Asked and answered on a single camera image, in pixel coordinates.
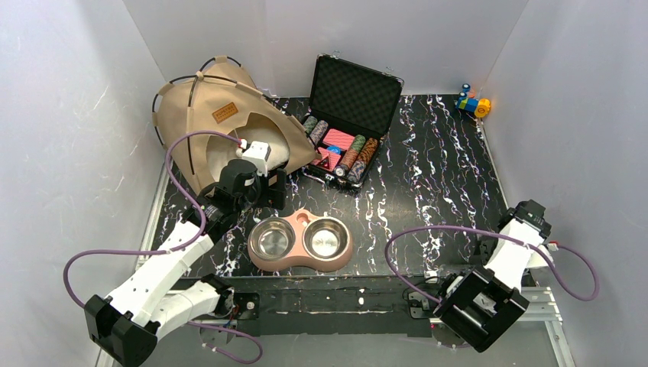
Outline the white fluffy cushion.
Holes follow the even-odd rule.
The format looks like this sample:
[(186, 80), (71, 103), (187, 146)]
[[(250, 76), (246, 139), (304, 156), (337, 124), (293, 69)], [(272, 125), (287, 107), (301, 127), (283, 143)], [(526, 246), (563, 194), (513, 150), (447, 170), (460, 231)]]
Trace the white fluffy cushion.
[[(230, 136), (245, 139), (247, 142), (260, 141), (268, 143), (271, 149), (267, 161), (269, 169), (275, 169), (287, 163), (290, 149), (283, 134), (277, 127), (263, 125), (246, 125), (232, 130)], [(231, 160), (237, 158), (237, 146), (233, 141), (219, 136), (211, 136), (206, 148), (206, 160), (210, 174), (215, 180), (220, 177), (222, 168)]]

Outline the pink double bowl holder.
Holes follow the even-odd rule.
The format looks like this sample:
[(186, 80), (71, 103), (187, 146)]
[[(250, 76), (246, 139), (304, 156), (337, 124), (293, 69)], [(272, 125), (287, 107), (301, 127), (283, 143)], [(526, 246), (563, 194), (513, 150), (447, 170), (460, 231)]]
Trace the pink double bowl holder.
[(351, 260), (353, 253), (353, 238), (349, 249), (347, 249), (340, 257), (323, 260), (311, 256), (303, 244), (303, 232), (306, 226), (314, 219), (331, 216), (316, 216), (306, 209), (299, 209), (293, 214), (285, 217), (278, 217), (285, 219), (294, 229), (296, 234), (296, 241), (292, 250), (283, 258), (276, 261), (262, 260), (259, 257), (252, 255), (248, 250), (248, 254), (252, 263), (262, 271), (282, 271), (292, 267), (306, 267), (320, 272), (338, 271), (345, 267)]

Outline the steel pet bowl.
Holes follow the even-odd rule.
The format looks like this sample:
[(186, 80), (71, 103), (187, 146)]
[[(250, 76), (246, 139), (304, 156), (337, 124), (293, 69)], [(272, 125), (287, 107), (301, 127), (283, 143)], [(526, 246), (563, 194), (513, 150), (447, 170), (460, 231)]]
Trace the steel pet bowl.
[(347, 226), (332, 217), (314, 219), (304, 229), (302, 238), (305, 250), (323, 260), (340, 257), (352, 243)]
[(285, 219), (273, 217), (260, 221), (248, 236), (248, 250), (262, 260), (276, 261), (293, 248), (296, 234)]

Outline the tan fabric pet tent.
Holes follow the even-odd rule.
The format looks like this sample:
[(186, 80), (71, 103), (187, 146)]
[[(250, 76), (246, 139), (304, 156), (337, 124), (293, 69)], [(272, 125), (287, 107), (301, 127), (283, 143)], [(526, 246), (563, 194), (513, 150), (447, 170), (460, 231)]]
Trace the tan fabric pet tent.
[(194, 193), (215, 183), (236, 158), (238, 139), (269, 144), (268, 169), (288, 174), (319, 157), (305, 128), (260, 91), (235, 59), (217, 56), (157, 94), (152, 119), (165, 149)]

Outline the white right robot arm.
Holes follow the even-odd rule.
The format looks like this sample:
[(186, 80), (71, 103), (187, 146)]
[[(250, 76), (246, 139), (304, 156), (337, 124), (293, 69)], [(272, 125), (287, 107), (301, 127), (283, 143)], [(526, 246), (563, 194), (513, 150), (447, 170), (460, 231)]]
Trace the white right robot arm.
[(488, 259), (442, 283), (434, 316), (477, 352), (487, 350), (527, 311), (530, 302), (521, 294), (525, 271), (553, 263), (545, 210), (534, 200), (511, 207), (497, 225), (503, 238), (478, 245), (478, 257)]

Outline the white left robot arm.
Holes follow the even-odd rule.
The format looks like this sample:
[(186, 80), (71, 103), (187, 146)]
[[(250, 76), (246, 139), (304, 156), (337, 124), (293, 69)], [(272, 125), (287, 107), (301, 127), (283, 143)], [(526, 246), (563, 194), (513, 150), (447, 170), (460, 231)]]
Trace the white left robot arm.
[(272, 187), (267, 163), (236, 158), (204, 187), (160, 246), (130, 278), (107, 296), (92, 296), (84, 306), (90, 339), (123, 366), (140, 366), (159, 340), (198, 316), (233, 319), (235, 290), (208, 274), (172, 297), (167, 292), (234, 227), (251, 206), (281, 209), (285, 191)]

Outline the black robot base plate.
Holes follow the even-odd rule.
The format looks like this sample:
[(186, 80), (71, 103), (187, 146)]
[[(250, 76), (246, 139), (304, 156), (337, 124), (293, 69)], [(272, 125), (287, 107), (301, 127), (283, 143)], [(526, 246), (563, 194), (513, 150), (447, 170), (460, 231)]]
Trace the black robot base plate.
[(427, 318), (414, 319), (394, 276), (235, 277), (237, 293), (259, 296), (255, 318), (237, 323), (252, 336), (405, 334), (430, 337)]

